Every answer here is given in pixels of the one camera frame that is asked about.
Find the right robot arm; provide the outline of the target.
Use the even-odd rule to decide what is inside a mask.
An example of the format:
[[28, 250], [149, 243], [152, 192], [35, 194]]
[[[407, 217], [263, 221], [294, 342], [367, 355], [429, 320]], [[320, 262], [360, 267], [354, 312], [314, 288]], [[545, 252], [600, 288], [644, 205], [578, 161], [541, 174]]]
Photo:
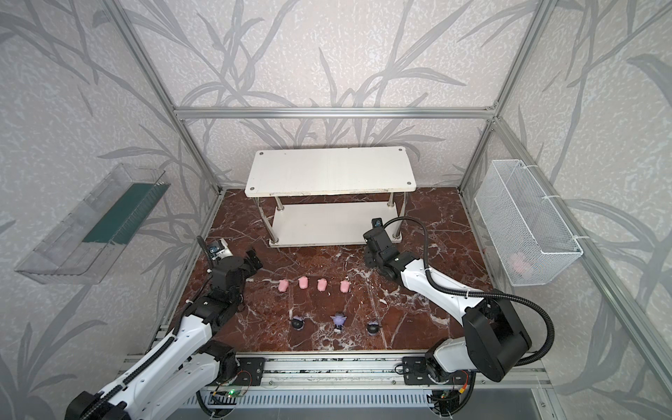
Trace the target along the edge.
[[425, 354], [432, 381], [445, 383], [450, 374], [464, 370], [498, 383], [530, 350], [530, 336], [508, 299], [480, 297], [478, 290], [436, 271], [425, 259], [399, 251], [383, 227], [374, 227], [363, 238], [369, 267], [429, 299], [463, 328], [463, 337], [444, 339]]

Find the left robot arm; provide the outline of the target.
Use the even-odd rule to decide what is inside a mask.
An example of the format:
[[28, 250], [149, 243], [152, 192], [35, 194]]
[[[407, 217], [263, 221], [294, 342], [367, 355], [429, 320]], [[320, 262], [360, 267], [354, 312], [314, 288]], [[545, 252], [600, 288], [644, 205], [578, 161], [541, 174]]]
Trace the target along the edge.
[[65, 417], [166, 419], [204, 387], [236, 378], [236, 350], [214, 337], [242, 309], [246, 282], [262, 267], [255, 250], [236, 257], [223, 248], [211, 259], [210, 291], [188, 302], [173, 330], [119, 378], [77, 395]]

